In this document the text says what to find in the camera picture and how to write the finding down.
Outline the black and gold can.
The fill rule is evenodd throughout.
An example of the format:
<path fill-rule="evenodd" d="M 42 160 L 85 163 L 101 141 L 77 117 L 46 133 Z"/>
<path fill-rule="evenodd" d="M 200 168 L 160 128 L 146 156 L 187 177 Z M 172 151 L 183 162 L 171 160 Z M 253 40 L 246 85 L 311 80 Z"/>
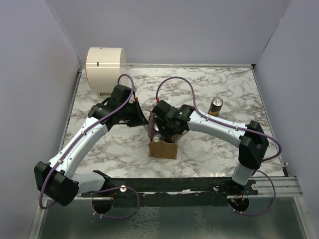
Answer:
<path fill-rule="evenodd" d="M 223 100 L 220 97 L 214 97 L 211 101 L 208 114 L 211 116 L 218 117 L 222 106 L 223 106 Z"/>

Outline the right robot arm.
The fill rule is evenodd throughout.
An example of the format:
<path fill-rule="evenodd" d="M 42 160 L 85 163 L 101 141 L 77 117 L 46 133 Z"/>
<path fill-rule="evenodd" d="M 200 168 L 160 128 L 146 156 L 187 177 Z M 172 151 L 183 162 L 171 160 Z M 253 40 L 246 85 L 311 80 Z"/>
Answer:
<path fill-rule="evenodd" d="M 249 178 L 260 168 L 269 146 L 258 122 L 232 122 L 208 115 L 193 106 L 176 108 L 163 100 L 156 104 L 152 113 L 163 138 L 194 131 L 217 137 L 238 148 L 239 162 L 229 182 L 229 189 L 235 195 L 247 189 Z"/>

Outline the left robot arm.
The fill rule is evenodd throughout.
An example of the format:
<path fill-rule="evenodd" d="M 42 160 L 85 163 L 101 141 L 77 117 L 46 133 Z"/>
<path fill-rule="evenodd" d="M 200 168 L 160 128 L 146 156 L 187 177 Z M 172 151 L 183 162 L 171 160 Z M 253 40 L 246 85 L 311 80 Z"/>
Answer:
<path fill-rule="evenodd" d="M 67 206 L 82 193 L 94 191 L 106 196 L 110 191 L 107 177 L 101 172 L 76 174 L 76 170 L 96 144 L 117 124 L 128 127 L 147 125 L 138 100 L 136 88 L 117 84 L 109 98 L 94 105 L 79 131 L 47 163 L 38 162 L 34 168 L 36 185 L 40 196 L 50 197 L 62 206 Z"/>

